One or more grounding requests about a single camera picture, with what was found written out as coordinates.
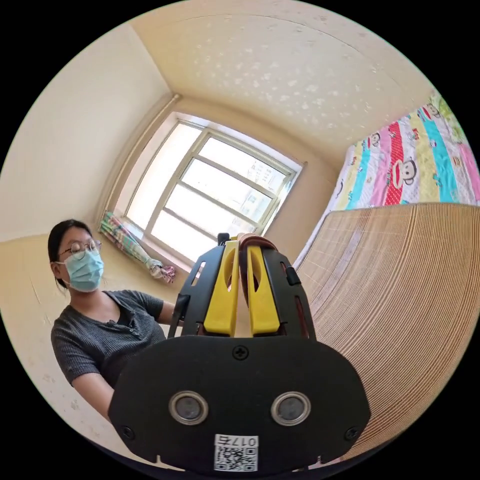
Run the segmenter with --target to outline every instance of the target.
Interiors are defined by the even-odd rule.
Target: plaid curtain
[[[161,261],[152,258],[111,211],[106,211],[103,215],[99,232],[119,250],[145,265],[152,277],[163,279],[169,284],[174,281],[175,267],[164,266]]]

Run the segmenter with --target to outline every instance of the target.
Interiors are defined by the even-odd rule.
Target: window frame
[[[133,202],[133,200],[134,200],[134,198],[135,198],[135,196],[138,192],[138,189],[139,189],[145,175],[147,174],[150,167],[152,166],[152,163],[155,161],[159,151],[162,149],[165,142],[170,138],[172,132],[180,124],[186,125],[186,126],[191,127],[191,128],[195,128],[197,130],[200,130],[200,135],[198,136],[196,141],[190,146],[190,148],[188,149],[188,151],[186,152],[186,154],[184,155],[184,157],[182,158],[182,160],[178,164],[178,167],[175,169],[175,172],[173,173],[171,178],[168,180],[160,198],[158,199],[158,201],[155,205],[155,208],[153,209],[153,212],[150,216],[150,219],[149,219],[145,229],[143,229],[143,228],[139,227],[128,216],[128,212],[130,210],[132,202]],[[233,148],[235,148],[235,149],[237,149],[241,152],[246,153],[247,155],[250,155],[251,157],[259,160],[260,162],[262,162],[262,163],[268,165],[269,167],[271,167],[271,168],[281,172],[282,174],[284,174],[285,177],[284,177],[280,187],[277,189],[277,191],[275,193],[273,193],[270,190],[268,190],[266,188],[263,188],[260,185],[256,184],[254,181],[249,180],[248,178],[243,177],[242,175],[230,170],[229,168],[224,167],[222,165],[219,165],[218,163],[200,155],[200,150],[204,147],[204,145],[207,143],[207,141],[209,139],[219,140],[219,141],[221,141],[221,142],[223,142],[223,143],[225,143],[225,144],[227,144],[227,145],[229,145],[229,146],[231,146],[231,147],[233,147]],[[253,220],[251,220],[250,218],[241,214],[240,212],[234,210],[233,208],[230,208],[227,205],[224,205],[222,202],[220,202],[218,200],[215,200],[214,198],[211,198],[207,194],[205,194],[205,193],[195,189],[194,187],[182,182],[182,178],[184,177],[184,175],[188,171],[190,165],[192,164],[192,162],[195,159],[198,159],[201,162],[203,162],[207,165],[210,165],[210,166],[226,173],[227,175],[232,176],[233,178],[241,181],[244,184],[247,184],[248,186],[250,186],[252,188],[255,188],[256,190],[258,190],[262,194],[268,196],[271,199],[271,201],[270,201],[268,207],[265,209],[265,212],[263,213],[261,218],[258,220],[258,222],[254,222]],[[255,228],[254,228],[253,233],[255,233],[256,235],[263,235],[265,233],[266,229],[272,223],[273,217],[278,213],[280,204],[288,196],[295,179],[297,178],[297,176],[299,175],[299,173],[301,171],[300,166],[299,166],[299,168],[300,168],[300,170],[295,170],[291,167],[288,167],[285,164],[283,164],[282,162],[280,162],[280,161],[274,159],[273,157],[265,154],[264,152],[258,150],[257,148],[254,148],[254,147],[248,145],[246,142],[241,141],[237,138],[234,138],[234,137],[232,137],[232,136],[230,136],[230,135],[228,135],[224,132],[215,130],[214,128],[211,128],[209,126],[203,126],[201,124],[197,124],[195,122],[185,120],[185,119],[181,119],[181,118],[177,117],[174,126],[170,129],[168,134],[162,140],[161,144],[155,150],[154,155],[152,156],[152,158],[148,162],[148,165],[144,169],[141,177],[139,178],[139,180],[138,180],[138,182],[137,182],[137,184],[136,184],[136,186],[135,186],[135,188],[134,188],[134,190],[131,194],[131,197],[128,201],[126,209],[123,213],[123,219],[124,219],[127,227],[129,227],[129,225],[130,225],[130,227],[133,227],[132,228],[132,230],[133,230],[132,233],[136,237],[138,237],[140,240],[141,239],[148,239],[154,245],[157,245],[158,247],[162,248],[163,250],[165,250],[170,255],[178,258],[182,262],[184,262],[187,265],[189,265],[190,267],[192,267],[195,264],[194,260],[191,260],[188,257],[182,255],[180,252],[175,250],[174,246],[163,242],[162,240],[160,240],[159,238],[155,237],[152,234],[152,230],[154,228],[154,225],[155,225],[160,213],[162,211],[165,211],[167,214],[169,214],[172,217],[176,218],[177,220],[183,222],[188,227],[196,230],[197,232],[200,232],[202,235],[212,239],[214,242],[217,242],[217,238],[215,236],[213,236],[209,232],[203,230],[201,227],[199,227],[199,226],[189,222],[188,220],[182,218],[180,215],[176,214],[175,212],[171,211],[170,209],[166,208],[166,204],[167,204],[174,188],[176,187],[176,185],[181,185],[182,187],[188,189],[189,191],[191,191],[191,192],[193,192],[197,195],[200,195],[201,197],[207,199],[208,201],[213,202],[214,204],[218,205],[222,209],[227,210],[228,212],[234,214],[236,217],[254,225]]]

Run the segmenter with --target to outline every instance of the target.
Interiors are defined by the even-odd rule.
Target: glasses
[[[70,248],[67,248],[65,251],[61,252],[60,255],[66,254],[67,252],[71,253],[71,256],[76,260],[81,260],[85,256],[85,252],[90,250],[94,254],[99,254],[100,249],[102,248],[102,242],[98,240],[90,240],[88,243],[80,243],[75,241],[71,244]]]

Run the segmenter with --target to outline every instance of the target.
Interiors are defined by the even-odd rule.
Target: window pane
[[[235,236],[255,230],[251,223],[243,221],[181,185],[177,185],[173,189],[165,208],[172,210],[183,219],[215,237],[222,232],[228,232],[231,236]]]
[[[150,164],[127,213],[140,228],[147,227],[167,183],[201,133],[198,128],[179,123]]]
[[[152,235],[196,262],[200,255],[217,246],[217,242],[196,231],[186,223],[161,211],[151,231]]]
[[[271,202],[255,188],[197,159],[181,180],[254,222],[260,221]]]
[[[273,193],[278,192],[285,178],[275,168],[216,138],[209,138],[199,154]]]

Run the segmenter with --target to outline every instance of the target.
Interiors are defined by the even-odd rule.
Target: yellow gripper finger
[[[259,246],[247,247],[247,269],[251,335],[273,334],[280,328],[280,321]]]
[[[209,334],[235,335],[239,294],[239,245],[226,241],[203,327]]]

